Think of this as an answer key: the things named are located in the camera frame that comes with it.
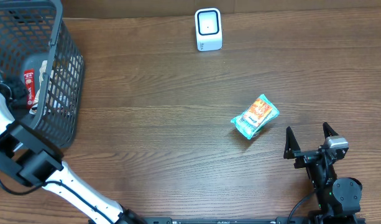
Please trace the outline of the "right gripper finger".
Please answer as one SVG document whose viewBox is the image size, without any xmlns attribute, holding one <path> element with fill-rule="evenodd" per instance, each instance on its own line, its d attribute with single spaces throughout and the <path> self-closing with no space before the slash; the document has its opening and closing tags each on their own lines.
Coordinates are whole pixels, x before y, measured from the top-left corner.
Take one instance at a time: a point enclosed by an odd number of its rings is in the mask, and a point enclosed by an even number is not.
<svg viewBox="0 0 381 224">
<path fill-rule="evenodd" d="M 290 126 L 286 128 L 286 143 L 283 153 L 284 159 L 294 159 L 301 152 L 299 144 Z"/>
<path fill-rule="evenodd" d="M 327 122 L 323 123 L 323 132 L 325 138 L 338 136 L 338 133 Z"/>
</svg>

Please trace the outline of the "red stick sachet pack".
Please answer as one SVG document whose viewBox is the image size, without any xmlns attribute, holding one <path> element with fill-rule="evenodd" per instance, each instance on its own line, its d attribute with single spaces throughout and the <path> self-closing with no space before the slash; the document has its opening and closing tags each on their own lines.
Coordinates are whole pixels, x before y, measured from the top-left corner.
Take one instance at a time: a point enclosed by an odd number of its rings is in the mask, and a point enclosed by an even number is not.
<svg viewBox="0 0 381 224">
<path fill-rule="evenodd" d="M 35 99 L 35 82 L 34 82 L 34 69 L 25 70 L 24 71 L 24 83 L 26 90 L 28 92 L 27 94 L 27 109 L 31 109 L 34 99 Z"/>
</svg>

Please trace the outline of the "teal orange tissue pack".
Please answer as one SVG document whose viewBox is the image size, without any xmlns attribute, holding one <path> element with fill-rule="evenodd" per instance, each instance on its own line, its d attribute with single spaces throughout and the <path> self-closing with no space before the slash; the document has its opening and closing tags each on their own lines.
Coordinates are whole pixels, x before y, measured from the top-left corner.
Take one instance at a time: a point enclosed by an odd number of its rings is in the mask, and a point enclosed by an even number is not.
<svg viewBox="0 0 381 224">
<path fill-rule="evenodd" d="M 262 128 L 280 114 L 277 107 L 261 94 L 242 114 L 231 123 L 248 140 L 256 137 Z"/>
</svg>

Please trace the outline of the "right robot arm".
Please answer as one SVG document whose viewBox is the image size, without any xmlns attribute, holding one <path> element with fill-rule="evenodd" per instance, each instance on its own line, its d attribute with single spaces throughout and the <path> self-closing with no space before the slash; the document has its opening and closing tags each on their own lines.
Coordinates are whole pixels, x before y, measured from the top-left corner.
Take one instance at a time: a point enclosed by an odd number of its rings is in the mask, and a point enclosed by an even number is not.
<svg viewBox="0 0 381 224">
<path fill-rule="evenodd" d="M 349 149 L 345 137 L 330 125 L 323 123 L 324 143 L 315 151 L 302 151 L 291 127 L 286 128 L 285 159 L 294 159 L 294 168 L 305 168 L 313 191 L 301 199 L 291 210 L 287 223 L 365 223 L 358 219 L 362 197 L 362 184 L 352 177 L 339 178 L 334 163 L 343 159 Z M 294 217 L 296 210 L 312 196 L 316 196 L 318 210 L 307 217 Z"/>
</svg>

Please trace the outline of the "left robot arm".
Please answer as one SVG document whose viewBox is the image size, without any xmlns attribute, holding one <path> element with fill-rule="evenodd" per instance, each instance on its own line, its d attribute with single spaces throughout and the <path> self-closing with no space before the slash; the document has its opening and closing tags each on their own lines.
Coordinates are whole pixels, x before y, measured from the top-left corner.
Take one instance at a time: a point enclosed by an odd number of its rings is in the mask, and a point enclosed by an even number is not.
<svg viewBox="0 0 381 224">
<path fill-rule="evenodd" d="M 59 148 L 16 120 L 9 103 L 24 96 L 20 80 L 5 81 L 0 71 L 0 188 L 12 195 L 44 189 L 83 212 L 89 223 L 145 223 L 79 178 L 63 161 Z"/>
</svg>

